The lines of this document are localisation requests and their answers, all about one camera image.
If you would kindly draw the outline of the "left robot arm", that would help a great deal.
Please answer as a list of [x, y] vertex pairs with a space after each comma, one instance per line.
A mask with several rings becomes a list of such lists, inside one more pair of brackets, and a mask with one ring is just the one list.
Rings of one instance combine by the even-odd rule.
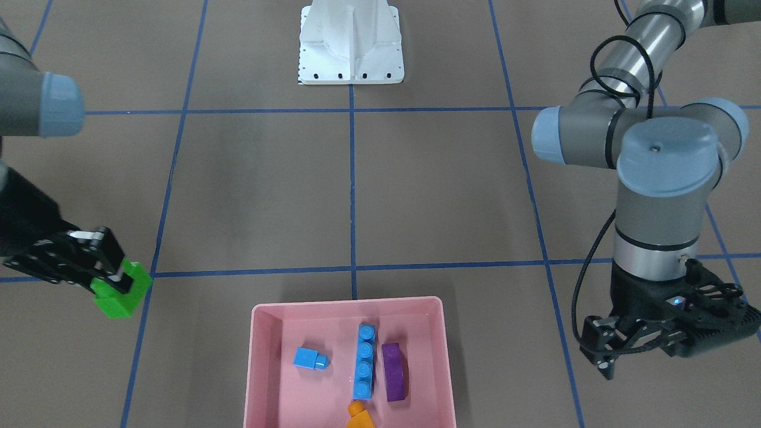
[[693, 33], [758, 21], [758, 1], [644, 1], [593, 51], [573, 102], [533, 123], [538, 158], [618, 175], [616, 209], [571, 301], [574, 338], [605, 379], [623, 355], [690, 358], [759, 330], [743, 288], [696, 258], [707, 198], [744, 151], [747, 116], [717, 97], [654, 108], [664, 65]]

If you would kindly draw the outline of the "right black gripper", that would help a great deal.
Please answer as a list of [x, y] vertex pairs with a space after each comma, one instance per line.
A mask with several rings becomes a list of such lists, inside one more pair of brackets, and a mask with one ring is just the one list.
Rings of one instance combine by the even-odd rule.
[[105, 282], [121, 295], [131, 291], [125, 275], [125, 253], [110, 228], [98, 227], [85, 240], [65, 221], [46, 193], [13, 168], [2, 167], [2, 264], [50, 284], [89, 287], [92, 279]]

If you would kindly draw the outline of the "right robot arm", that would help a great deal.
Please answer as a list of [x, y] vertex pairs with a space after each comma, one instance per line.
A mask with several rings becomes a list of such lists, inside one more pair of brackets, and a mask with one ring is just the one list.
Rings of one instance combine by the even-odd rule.
[[[1, 133], [3, 137], [68, 137], [84, 124], [78, 84], [66, 75], [40, 71], [22, 41], [2, 23]], [[2, 163], [2, 262], [8, 268], [59, 284], [95, 283], [125, 295], [133, 279], [114, 233], [86, 231], [65, 221], [59, 205], [21, 173]]]

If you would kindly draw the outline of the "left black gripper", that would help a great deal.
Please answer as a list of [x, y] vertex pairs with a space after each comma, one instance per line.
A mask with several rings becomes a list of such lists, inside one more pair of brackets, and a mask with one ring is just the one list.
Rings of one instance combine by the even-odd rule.
[[753, 336], [759, 310], [742, 299], [744, 290], [726, 284], [696, 259], [685, 276], [650, 281], [612, 266], [611, 317], [585, 317], [580, 350], [604, 379], [614, 379], [623, 351], [646, 335], [671, 357], [701, 353]]

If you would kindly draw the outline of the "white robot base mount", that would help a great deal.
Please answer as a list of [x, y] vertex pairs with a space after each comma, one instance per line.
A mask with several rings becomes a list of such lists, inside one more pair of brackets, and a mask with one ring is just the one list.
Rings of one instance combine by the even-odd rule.
[[313, 1], [301, 9], [297, 83], [399, 84], [400, 14], [386, 1]]

